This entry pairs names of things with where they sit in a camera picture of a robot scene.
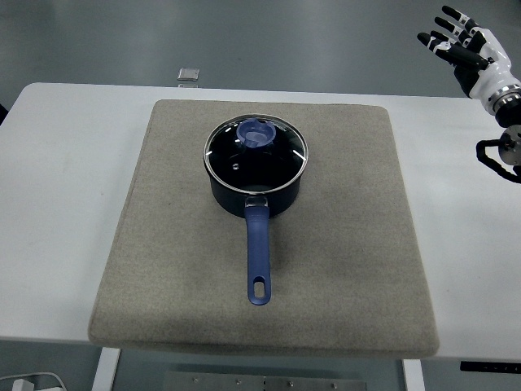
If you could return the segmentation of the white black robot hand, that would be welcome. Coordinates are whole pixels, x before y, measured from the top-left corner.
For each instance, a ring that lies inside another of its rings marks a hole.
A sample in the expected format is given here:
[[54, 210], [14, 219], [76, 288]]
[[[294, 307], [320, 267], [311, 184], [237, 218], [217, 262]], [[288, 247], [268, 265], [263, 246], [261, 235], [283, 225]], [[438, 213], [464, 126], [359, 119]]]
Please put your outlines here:
[[452, 7], [443, 6], [442, 12], [445, 17], [437, 16], [435, 23], [444, 32], [419, 33], [417, 39], [453, 66], [464, 94], [479, 100], [493, 116], [519, 101], [520, 80], [512, 74], [510, 58], [493, 33]]

